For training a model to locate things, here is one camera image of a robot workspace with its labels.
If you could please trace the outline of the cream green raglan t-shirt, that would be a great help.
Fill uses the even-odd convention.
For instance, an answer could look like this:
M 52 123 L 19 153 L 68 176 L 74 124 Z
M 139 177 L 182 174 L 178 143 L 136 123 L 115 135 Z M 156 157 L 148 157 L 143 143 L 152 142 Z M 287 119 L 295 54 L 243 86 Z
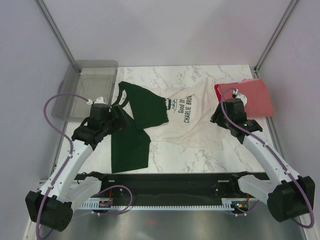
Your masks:
M 113 105 L 120 107 L 128 126 L 111 135 L 112 173 L 147 168 L 152 142 L 221 151 L 220 130 L 210 122 L 218 104 L 211 77 L 192 87 L 167 89 L 121 81 Z

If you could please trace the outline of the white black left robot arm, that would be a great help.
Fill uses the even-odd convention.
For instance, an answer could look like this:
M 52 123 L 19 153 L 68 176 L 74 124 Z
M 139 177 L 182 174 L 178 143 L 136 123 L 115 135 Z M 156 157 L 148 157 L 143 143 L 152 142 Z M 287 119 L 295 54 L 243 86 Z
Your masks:
M 95 102 L 90 114 L 68 139 L 70 149 L 64 155 L 49 179 L 36 192 L 30 191 L 26 206 L 30 219 L 40 226 L 59 232 L 64 231 L 74 212 L 93 196 L 104 197 L 110 185 L 102 173 L 93 171 L 83 182 L 72 188 L 80 168 L 92 155 L 98 144 L 108 135 L 114 134 L 128 124 L 127 117 L 119 105 L 109 106 Z

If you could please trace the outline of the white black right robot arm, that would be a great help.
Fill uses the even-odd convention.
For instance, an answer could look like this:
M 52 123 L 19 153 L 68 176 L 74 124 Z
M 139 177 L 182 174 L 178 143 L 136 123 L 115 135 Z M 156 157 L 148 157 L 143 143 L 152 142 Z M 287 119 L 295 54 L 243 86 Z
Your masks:
M 263 128 L 256 120 L 248 119 L 244 104 L 239 98 L 221 101 L 210 121 L 230 131 L 231 135 L 251 152 L 269 181 L 246 173 L 229 184 L 235 197 L 249 194 L 267 205 L 278 222 L 310 215 L 310 229 L 315 223 L 313 213 L 315 182 L 310 176 L 301 176 L 283 157 L 268 144 Z

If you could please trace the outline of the folded pink t-shirt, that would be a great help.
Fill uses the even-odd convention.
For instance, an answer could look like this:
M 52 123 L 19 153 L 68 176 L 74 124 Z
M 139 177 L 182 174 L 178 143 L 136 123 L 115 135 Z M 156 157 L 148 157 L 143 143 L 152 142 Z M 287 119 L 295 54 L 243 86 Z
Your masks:
M 244 109 L 250 118 L 272 117 L 274 109 L 269 90 L 262 79 L 244 79 L 240 82 L 219 83 L 221 93 L 235 88 L 240 93 Z

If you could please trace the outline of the folded red t-shirt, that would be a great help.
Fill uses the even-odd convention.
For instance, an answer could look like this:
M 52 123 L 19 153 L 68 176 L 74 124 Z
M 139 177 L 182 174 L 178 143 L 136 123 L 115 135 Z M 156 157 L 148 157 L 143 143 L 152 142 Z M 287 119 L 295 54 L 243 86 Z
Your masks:
M 216 96 L 217 96 L 218 101 L 221 102 L 222 92 L 221 92 L 221 86 L 220 86 L 220 84 L 215 84 L 215 85 L 214 85 L 214 90 L 215 90 L 215 93 L 216 93 Z

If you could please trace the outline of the clear grey plastic bin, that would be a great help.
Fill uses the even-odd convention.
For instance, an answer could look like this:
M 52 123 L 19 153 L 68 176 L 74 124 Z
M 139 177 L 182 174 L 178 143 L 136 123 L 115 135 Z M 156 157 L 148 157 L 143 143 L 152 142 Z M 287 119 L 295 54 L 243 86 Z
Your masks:
M 77 60 L 76 66 L 70 65 L 60 83 L 58 93 L 70 93 L 86 99 L 102 97 L 111 104 L 118 72 L 115 60 Z M 90 106 L 75 96 L 59 96 L 54 101 L 51 115 L 55 119 L 82 121 L 90 114 Z

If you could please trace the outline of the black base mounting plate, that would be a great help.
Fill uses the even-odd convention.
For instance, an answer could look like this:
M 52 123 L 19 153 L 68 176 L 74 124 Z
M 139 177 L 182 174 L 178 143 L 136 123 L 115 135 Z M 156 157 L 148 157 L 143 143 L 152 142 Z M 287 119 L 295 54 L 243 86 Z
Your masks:
M 98 197 L 116 204 L 217 204 L 221 199 L 247 199 L 237 179 L 241 173 L 102 174 Z

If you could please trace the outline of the left aluminium frame post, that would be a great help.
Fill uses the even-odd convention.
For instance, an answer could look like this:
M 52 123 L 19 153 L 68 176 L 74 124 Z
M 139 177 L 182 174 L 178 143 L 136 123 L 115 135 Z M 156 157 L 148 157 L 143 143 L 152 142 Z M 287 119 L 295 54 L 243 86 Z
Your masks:
M 72 65 L 74 70 L 79 74 L 81 72 L 80 68 L 78 67 L 75 58 L 73 57 L 65 39 L 63 38 L 63 35 L 61 34 L 61 31 L 59 30 L 54 18 L 52 17 L 52 14 L 50 13 L 49 8 L 47 7 L 44 0 L 35 0 L 34 1 L 39 8 L 41 14 L 43 15 L 45 21 L 47 22 L 51 32 L 53 33 L 55 39 L 57 40 L 60 48 L 62 49 L 64 55 L 66 56 L 69 63 Z

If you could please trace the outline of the aluminium frame post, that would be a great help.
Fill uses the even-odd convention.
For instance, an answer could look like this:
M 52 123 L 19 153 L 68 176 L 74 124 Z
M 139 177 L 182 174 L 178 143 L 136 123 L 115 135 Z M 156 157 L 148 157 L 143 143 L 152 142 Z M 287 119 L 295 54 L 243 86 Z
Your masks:
M 264 64 L 265 60 L 267 59 L 269 53 L 273 49 L 276 41 L 280 37 L 283 29 L 285 28 L 287 22 L 289 21 L 291 15 L 293 14 L 294 10 L 296 9 L 297 5 L 299 4 L 299 0 L 290 0 L 288 6 L 286 7 L 283 15 L 281 16 L 276 28 L 274 29 L 269 41 L 267 42 L 266 47 L 264 48 L 262 54 L 260 55 L 257 63 L 255 66 L 251 67 L 251 71 L 258 75 L 259 70 L 261 69 L 262 65 Z
M 49 8 L 47 7 L 44 0 L 35 0 L 34 1 L 39 8 L 41 14 L 43 15 L 45 21 L 47 22 L 51 32 L 53 33 L 55 39 L 57 40 L 60 48 L 62 49 L 64 55 L 66 56 L 69 63 L 72 65 L 74 70 L 79 74 L 81 72 L 80 68 L 78 67 L 75 58 L 73 57 L 65 39 L 63 38 L 63 35 L 61 34 L 61 31 L 59 30 L 54 18 L 52 17 L 52 14 L 50 13 Z

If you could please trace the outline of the right aluminium frame post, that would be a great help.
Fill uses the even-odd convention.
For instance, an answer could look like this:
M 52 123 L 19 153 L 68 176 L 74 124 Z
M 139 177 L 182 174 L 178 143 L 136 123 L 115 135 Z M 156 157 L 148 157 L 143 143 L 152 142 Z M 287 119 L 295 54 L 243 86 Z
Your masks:
M 259 70 L 261 69 L 262 65 L 264 64 L 265 60 L 267 59 L 269 53 L 273 49 L 276 41 L 280 37 L 283 29 L 285 28 L 287 22 L 289 21 L 291 15 L 293 14 L 294 10 L 296 9 L 297 5 L 299 4 L 299 0 L 290 0 L 288 6 L 286 7 L 283 15 L 281 16 L 276 28 L 274 29 L 269 41 L 267 42 L 266 47 L 264 48 L 262 54 L 260 55 L 257 63 L 255 66 L 251 67 L 251 71 L 258 75 Z

